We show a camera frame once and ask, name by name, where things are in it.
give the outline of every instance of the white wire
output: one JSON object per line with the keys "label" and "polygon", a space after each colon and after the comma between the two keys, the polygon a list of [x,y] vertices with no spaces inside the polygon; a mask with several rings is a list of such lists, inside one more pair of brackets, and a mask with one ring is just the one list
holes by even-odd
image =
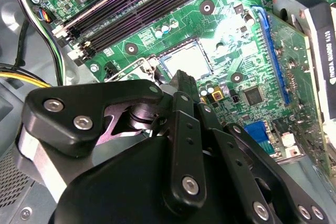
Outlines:
{"label": "white wire", "polygon": [[[34,24],[36,25],[36,27],[40,30],[40,32],[47,38],[48,41],[50,41],[48,35],[46,34],[44,27],[40,24],[40,22],[37,20],[35,14],[32,12],[32,10],[30,9],[30,6],[27,2],[27,0],[21,0],[25,11],[27,12],[28,16],[31,18],[31,20],[34,22]],[[65,62],[64,62],[64,58],[62,57],[62,55],[60,55],[60,61],[61,61],[61,65],[62,65],[62,81],[63,81],[63,85],[66,85],[66,68],[65,68]]]}

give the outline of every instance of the cable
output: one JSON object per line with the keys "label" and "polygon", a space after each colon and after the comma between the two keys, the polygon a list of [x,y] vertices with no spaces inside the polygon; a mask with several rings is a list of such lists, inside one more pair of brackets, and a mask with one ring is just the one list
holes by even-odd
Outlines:
{"label": "cable", "polygon": [[23,21],[20,36],[19,36],[19,42],[17,46],[17,55],[16,55],[16,59],[14,63],[15,67],[22,67],[25,65],[25,61],[24,61],[25,39],[27,36],[28,27],[29,27],[29,21],[25,19]]}
{"label": "cable", "polygon": [[17,74],[17,73],[9,73],[9,72],[0,72],[0,77],[7,77],[7,78],[14,78],[14,79],[18,79],[21,81],[25,81],[28,83],[31,83],[35,86],[38,86],[40,88],[49,88],[51,87],[49,84],[40,82],[38,80],[35,80],[33,78],[27,77],[27,76],[23,76],[21,74]]}
{"label": "cable", "polygon": [[23,68],[15,67],[15,66],[10,65],[10,64],[0,63],[0,71],[2,71],[2,69],[4,70],[4,72],[11,70],[14,73],[27,75],[27,76],[30,76],[30,77],[36,79],[36,80],[39,80],[39,81],[42,81],[42,82],[46,83],[46,81],[41,79],[39,76],[37,76],[37,75],[35,75],[35,74],[33,74],[33,73],[23,69]]}
{"label": "cable", "polygon": [[56,79],[57,84],[61,86],[62,84],[66,84],[66,76],[65,76],[65,65],[62,55],[53,40],[52,36],[49,32],[41,25],[41,23],[37,20],[35,14],[30,9],[26,0],[18,0],[18,3],[25,14],[27,20],[30,24],[36,29],[36,31],[42,36],[43,40],[47,44],[52,58],[54,60],[55,71],[56,71]]}

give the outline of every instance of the ram slot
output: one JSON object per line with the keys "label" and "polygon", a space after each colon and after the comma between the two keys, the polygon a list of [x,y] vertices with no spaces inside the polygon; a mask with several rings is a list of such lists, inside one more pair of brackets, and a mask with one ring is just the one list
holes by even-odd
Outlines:
{"label": "ram slot", "polygon": [[103,51],[108,46],[130,36],[139,29],[149,25],[165,14],[173,11],[190,0],[150,0],[144,5],[134,9],[131,13],[119,18],[111,25],[94,34],[87,41],[90,55]]}
{"label": "ram slot", "polygon": [[106,21],[108,18],[113,18],[130,8],[140,0],[111,0],[103,8],[91,13],[86,18],[82,19],[79,23],[74,25],[73,33],[82,34],[95,26]]}

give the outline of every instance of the pcie slot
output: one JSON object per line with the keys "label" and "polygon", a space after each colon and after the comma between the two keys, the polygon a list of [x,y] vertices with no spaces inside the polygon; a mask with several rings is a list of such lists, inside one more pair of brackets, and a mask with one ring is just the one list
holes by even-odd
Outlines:
{"label": "pcie slot", "polygon": [[275,53],[275,48],[274,48],[273,40],[272,40],[271,33],[270,33],[269,22],[267,19],[267,13],[262,7],[259,7],[259,6],[253,6],[253,9],[258,12],[258,16],[260,18],[260,24],[263,30],[262,33],[264,34],[264,37],[265,37],[267,50],[271,58],[275,77],[279,85],[281,97],[284,103],[288,105],[290,103],[289,94],[286,89],[285,81],[283,80],[283,77],[282,77],[282,72],[281,72],[280,64],[278,62],[277,55]]}
{"label": "pcie slot", "polygon": [[190,0],[151,0],[89,38],[88,51],[90,53],[102,51],[188,1]]}
{"label": "pcie slot", "polygon": [[139,0],[111,0],[105,8],[90,14],[88,17],[75,25],[74,29],[80,33],[84,33],[85,31],[105,21],[107,18],[112,18],[118,13],[123,12],[138,1]]}

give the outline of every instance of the yellow wire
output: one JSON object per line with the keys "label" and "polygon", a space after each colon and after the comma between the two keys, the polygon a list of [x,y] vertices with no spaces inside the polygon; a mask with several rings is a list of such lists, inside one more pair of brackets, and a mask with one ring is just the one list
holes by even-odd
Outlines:
{"label": "yellow wire", "polygon": [[21,80],[21,81],[26,81],[30,84],[38,86],[39,88],[49,88],[50,87],[49,84],[46,84],[44,82],[41,82],[39,80],[33,79],[31,77],[28,77],[28,76],[24,76],[22,74],[0,72],[0,77],[8,77],[8,78],[18,79],[18,80]]}

